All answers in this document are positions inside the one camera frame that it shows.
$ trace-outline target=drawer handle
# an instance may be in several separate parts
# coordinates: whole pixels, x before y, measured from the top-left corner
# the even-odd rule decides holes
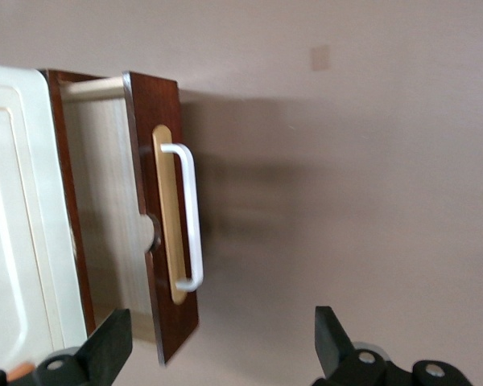
[[[195,164],[190,149],[180,143],[163,143],[161,145],[161,151],[164,153],[177,154],[181,162],[192,278],[189,280],[180,279],[176,282],[175,286],[178,290],[193,292],[204,280],[202,246],[200,244],[199,212],[196,201]]]

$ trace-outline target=drawer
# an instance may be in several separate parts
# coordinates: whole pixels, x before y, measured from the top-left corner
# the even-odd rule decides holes
[[[198,326],[202,282],[177,83],[135,72],[42,73],[87,331],[109,310],[130,308],[134,336],[151,335],[166,363]]]

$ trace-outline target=mark on wall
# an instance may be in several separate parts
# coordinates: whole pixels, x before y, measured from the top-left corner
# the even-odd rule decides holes
[[[310,50],[312,71],[325,71],[329,69],[329,46],[313,47]]]

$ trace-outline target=white cabinet door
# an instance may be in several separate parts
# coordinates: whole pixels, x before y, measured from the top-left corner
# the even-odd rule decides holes
[[[85,339],[47,84],[0,68],[0,368]]]

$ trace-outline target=wall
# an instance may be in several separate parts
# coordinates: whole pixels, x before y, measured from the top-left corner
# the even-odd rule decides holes
[[[176,79],[200,329],[118,384],[307,385],[315,305],[483,385],[483,0],[0,1],[0,64]]]

